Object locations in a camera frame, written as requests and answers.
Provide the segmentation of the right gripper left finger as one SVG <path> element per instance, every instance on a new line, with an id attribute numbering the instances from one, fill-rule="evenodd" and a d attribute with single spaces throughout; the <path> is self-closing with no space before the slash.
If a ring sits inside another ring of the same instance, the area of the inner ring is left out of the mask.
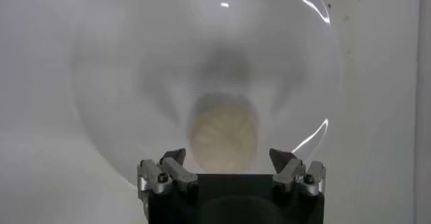
<path id="1" fill-rule="evenodd" d="M 186 149 L 167 151 L 156 163 L 144 159 L 137 166 L 137 193 L 140 200 L 150 194 L 166 195 L 179 190 L 194 197 L 199 191 L 198 175 L 183 167 Z"/>

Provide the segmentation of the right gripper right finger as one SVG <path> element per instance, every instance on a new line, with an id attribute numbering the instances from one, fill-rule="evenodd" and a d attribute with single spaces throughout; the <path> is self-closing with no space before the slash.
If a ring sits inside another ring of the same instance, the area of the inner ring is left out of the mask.
<path id="1" fill-rule="evenodd" d="M 276 173 L 272 176 L 273 185 L 281 188 L 284 194 L 297 189 L 303 196 L 314 197 L 325 194 L 326 167 L 320 161 L 306 164 L 293 153 L 270 149 L 269 156 Z"/>

